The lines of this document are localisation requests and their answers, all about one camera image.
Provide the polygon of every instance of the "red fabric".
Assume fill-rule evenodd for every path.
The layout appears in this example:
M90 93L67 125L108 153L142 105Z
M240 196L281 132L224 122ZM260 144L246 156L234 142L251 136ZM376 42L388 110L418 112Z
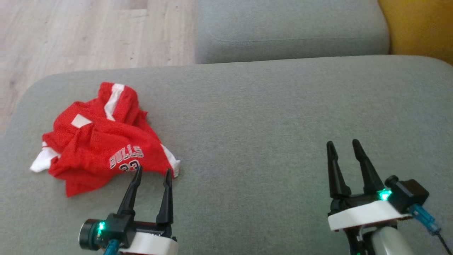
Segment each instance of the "red fabric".
M48 172L66 181L68 197L101 188L114 175L134 171L138 165L162 175L171 169L133 89L124 87L112 114L115 121L106 118L104 106L113 85L104 82L97 98L73 103L57 117L53 131L43 135L43 141L61 154L52 159ZM73 126L78 114L92 123Z

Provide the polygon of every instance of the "black cable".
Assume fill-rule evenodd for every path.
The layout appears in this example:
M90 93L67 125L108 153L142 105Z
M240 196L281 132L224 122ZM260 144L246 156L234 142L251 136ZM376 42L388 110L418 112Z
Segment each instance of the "black cable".
M452 255L452 252L450 251L450 248L447 246L447 243L443 239L443 237L440 235L440 232L437 233L437 237L439 238L440 242L442 243L443 247L447 251L448 255Z

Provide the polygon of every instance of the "gray fabric surface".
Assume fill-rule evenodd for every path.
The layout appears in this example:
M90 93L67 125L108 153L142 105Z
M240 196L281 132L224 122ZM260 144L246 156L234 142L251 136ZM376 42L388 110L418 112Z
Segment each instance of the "gray fabric surface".
M329 230L326 142L353 193L362 191L357 138L382 179L414 178L426 208L453 236L453 68L410 56L229 63L53 75L24 95L2 140L2 254L92 254L87 218L116 211L132 175L67 199L62 181L28 167L41 135L100 82L129 84L152 128L182 160L174 181L180 254L347 254ZM137 220L153 221L163 178L145 173ZM443 254L421 224L400 223L418 254Z
M197 0L198 64L387 54L377 0Z

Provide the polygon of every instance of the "white fabric patch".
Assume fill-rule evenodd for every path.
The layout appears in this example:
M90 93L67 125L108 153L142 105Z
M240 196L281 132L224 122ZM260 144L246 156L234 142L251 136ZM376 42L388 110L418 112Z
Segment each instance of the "white fabric patch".
M42 172L50 168L50 162L54 157L60 157L61 155L54 151L51 147L43 147L43 150L38 154L33 164L30 166L30 170L33 172Z
M167 156L167 160L169 161L171 168L173 168L173 176L176 178L178 177L179 174L179 164L181 163L180 160L176 160L176 158L173 156L173 154L165 147L163 144L161 144L162 148L164 149L164 153Z
M75 126L76 128L81 128L87 124L90 124L91 122L92 122L91 120L85 118L80 114L77 114L72 120L71 125Z
M106 117L109 120L115 121L113 118L113 112L115 111L116 104L120 99L120 95L124 90L124 85L115 83L112 86L112 94L110 95L109 101L104 106L104 111L106 112Z

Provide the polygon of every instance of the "mustard yellow fabric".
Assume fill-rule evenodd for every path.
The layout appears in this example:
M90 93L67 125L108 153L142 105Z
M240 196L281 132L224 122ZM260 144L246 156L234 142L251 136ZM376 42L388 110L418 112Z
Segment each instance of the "mustard yellow fabric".
M379 0L390 54L421 55L453 65L453 0Z

